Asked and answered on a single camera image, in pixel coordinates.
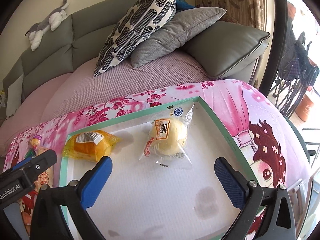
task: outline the pillow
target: pillow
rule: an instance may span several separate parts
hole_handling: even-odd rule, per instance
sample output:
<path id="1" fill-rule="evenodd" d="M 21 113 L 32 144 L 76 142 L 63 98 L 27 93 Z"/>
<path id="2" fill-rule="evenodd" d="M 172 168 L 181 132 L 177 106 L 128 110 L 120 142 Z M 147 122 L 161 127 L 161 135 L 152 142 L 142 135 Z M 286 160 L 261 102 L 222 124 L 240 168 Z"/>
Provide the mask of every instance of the pillow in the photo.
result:
<path id="1" fill-rule="evenodd" d="M 138 0 L 107 38 L 93 75 L 98 76 L 118 65 L 140 42 L 168 22 L 175 12 L 175 0 Z"/>
<path id="2" fill-rule="evenodd" d="M 176 13 L 165 26 L 135 48 L 131 54 L 131 65 L 140 67 L 173 52 L 214 24 L 225 12 L 222 8 L 201 7 Z"/>
<path id="3" fill-rule="evenodd" d="M 21 105 L 23 75 L 17 78 L 8 88 L 7 119 L 14 115 Z"/>
<path id="4" fill-rule="evenodd" d="M 211 79 L 226 78 L 260 57 L 270 33 L 218 21 L 181 47 L 198 61 Z"/>

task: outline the cartoon hair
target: cartoon hair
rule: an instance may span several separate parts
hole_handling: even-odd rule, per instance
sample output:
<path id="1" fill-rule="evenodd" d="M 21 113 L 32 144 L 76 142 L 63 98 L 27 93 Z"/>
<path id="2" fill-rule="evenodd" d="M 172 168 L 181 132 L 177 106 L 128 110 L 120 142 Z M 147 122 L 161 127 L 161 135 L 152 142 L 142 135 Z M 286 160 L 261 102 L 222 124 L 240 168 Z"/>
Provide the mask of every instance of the cartoon hair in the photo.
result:
<path id="1" fill-rule="evenodd" d="M 259 120 L 259 123 L 260 125 L 249 122 L 249 130 L 254 135 L 253 141 L 258 145 L 258 150 L 253 156 L 253 161 L 262 160 L 271 167 L 273 172 L 273 187 L 277 187 L 279 183 L 284 183 L 285 181 L 285 159 L 281 154 L 281 146 L 272 133 L 272 127 L 266 121 L 261 122 Z M 256 216 L 248 234 L 258 230 L 264 214 L 265 210 L 259 216 Z"/>

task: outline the white label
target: white label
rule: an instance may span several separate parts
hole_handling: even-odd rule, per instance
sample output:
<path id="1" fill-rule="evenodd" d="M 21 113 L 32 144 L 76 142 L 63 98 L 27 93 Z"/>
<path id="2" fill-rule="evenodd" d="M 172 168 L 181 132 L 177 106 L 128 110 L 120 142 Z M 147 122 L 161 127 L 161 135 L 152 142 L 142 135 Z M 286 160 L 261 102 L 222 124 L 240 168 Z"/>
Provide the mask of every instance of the white label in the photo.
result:
<path id="1" fill-rule="evenodd" d="M 104 138 L 104 136 L 98 132 L 84 132 L 77 136 L 76 142 L 78 143 L 86 143 L 86 142 L 93 142 L 95 145 Z"/>

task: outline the bolt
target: bolt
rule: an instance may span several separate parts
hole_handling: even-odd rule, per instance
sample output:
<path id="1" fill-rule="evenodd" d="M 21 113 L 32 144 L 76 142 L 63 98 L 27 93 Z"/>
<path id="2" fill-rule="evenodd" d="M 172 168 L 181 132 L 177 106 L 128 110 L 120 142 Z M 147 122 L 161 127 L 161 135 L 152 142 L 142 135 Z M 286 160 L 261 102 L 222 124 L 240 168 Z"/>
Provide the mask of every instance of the bolt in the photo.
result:
<path id="1" fill-rule="evenodd" d="M 47 188 L 48 188 L 48 184 L 43 184 L 43 185 L 40 187 L 41 190 L 46 190 Z"/>
<path id="2" fill-rule="evenodd" d="M 75 186 L 78 185 L 78 183 L 79 183 L 79 182 L 78 182 L 76 179 L 74 179 L 74 180 L 72 180 L 72 181 L 69 182 L 69 185 L 70 185 L 71 187 L 75 187 Z"/>
<path id="3" fill-rule="evenodd" d="M 249 182 L 249 184 L 250 184 L 251 187 L 257 187 L 258 186 L 258 183 L 256 181 L 254 181 L 254 180 L 251 180 Z"/>
<path id="4" fill-rule="evenodd" d="M 285 186 L 285 184 L 280 184 L 280 189 L 285 190 L 287 189 L 287 187 Z"/>

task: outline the gray and white plush dog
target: gray and white plush dog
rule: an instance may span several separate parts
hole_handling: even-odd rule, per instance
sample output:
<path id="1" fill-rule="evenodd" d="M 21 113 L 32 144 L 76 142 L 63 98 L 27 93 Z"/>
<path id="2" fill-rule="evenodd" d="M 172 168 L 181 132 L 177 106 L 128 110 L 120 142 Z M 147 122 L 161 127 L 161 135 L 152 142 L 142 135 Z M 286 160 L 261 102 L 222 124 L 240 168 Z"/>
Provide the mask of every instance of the gray and white plush dog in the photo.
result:
<path id="1" fill-rule="evenodd" d="M 32 51 L 35 51 L 39 47 L 43 34 L 49 29 L 54 31 L 59 27 L 60 23 L 67 17 L 64 10 L 68 6 L 68 0 L 63 0 L 62 6 L 54 9 L 42 22 L 35 23 L 31 26 L 25 36 L 27 36 L 30 41 Z"/>

